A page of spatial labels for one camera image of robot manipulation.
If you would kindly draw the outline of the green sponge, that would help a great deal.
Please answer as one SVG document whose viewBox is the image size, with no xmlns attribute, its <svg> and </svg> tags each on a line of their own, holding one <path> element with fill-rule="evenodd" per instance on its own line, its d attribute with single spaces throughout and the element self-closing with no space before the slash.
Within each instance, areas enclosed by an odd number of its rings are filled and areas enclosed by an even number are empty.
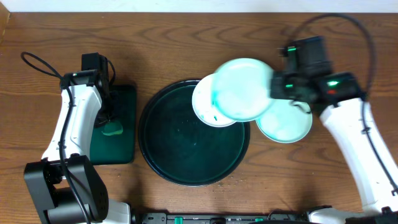
<svg viewBox="0 0 398 224">
<path fill-rule="evenodd" d="M 101 131 L 105 136 L 114 136 L 120 135 L 124 131 L 123 126 L 120 121 L 111 121 L 104 125 L 103 130 Z"/>
</svg>

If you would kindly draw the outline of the pale green plate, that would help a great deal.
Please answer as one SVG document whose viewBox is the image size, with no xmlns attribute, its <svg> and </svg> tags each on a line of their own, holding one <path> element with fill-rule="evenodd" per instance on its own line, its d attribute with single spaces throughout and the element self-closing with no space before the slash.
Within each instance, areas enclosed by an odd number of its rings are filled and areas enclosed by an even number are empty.
<svg viewBox="0 0 398 224">
<path fill-rule="evenodd" d="M 309 133 L 313 116 L 308 103 L 274 100 L 256 123 L 267 138 L 288 144 L 301 140 Z"/>
<path fill-rule="evenodd" d="M 229 119 L 246 122 L 264 114 L 273 103 L 270 96 L 274 69 L 254 58 L 236 58 L 214 72 L 211 98 Z"/>
</svg>

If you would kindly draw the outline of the white plate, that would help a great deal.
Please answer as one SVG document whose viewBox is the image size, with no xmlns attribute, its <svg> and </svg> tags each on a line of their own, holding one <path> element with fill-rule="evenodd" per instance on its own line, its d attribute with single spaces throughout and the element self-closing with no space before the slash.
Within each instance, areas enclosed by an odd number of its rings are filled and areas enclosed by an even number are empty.
<svg viewBox="0 0 398 224">
<path fill-rule="evenodd" d="M 236 121 L 221 114 L 213 104 L 211 98 L 211 86 L 214 74 L 207 75 L 199 81 L 192 94 L 192 107 L 196 116 L 203 123 L 215 127 L 223 128 L 231 126 Z"/>
</svg>

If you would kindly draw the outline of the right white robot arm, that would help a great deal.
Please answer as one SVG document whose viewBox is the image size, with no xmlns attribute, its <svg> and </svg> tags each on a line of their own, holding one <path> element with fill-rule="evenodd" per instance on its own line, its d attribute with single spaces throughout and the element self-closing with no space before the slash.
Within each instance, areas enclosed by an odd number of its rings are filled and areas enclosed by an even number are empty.
<svg viewBox="0 0 398 224">
<path fill-rule="evenodd" d="M 271 97 L 313 105 L 339 146 L 359 192 L 361 213 L 320 207 L 307 213 L 309 222 L 397 223 L 397 165 L 354 75 L 306 77 L 275 72 Z"/>
</svg>

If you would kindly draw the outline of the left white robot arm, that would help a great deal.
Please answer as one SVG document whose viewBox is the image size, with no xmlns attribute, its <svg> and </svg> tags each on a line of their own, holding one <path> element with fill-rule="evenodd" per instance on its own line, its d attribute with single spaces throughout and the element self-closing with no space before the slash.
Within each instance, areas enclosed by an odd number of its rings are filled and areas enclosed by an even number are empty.
<svg viewBox="0 0 398 224">
<path fill-rule="evenodd" d="M 131 223 L 130 206 L 111 200 L 90 161 L 94 123 L 107 83 L 98 70 L 61 79 L 62 109 L 53 138 L 24 180 L 42 223 Z"/>
</svg>

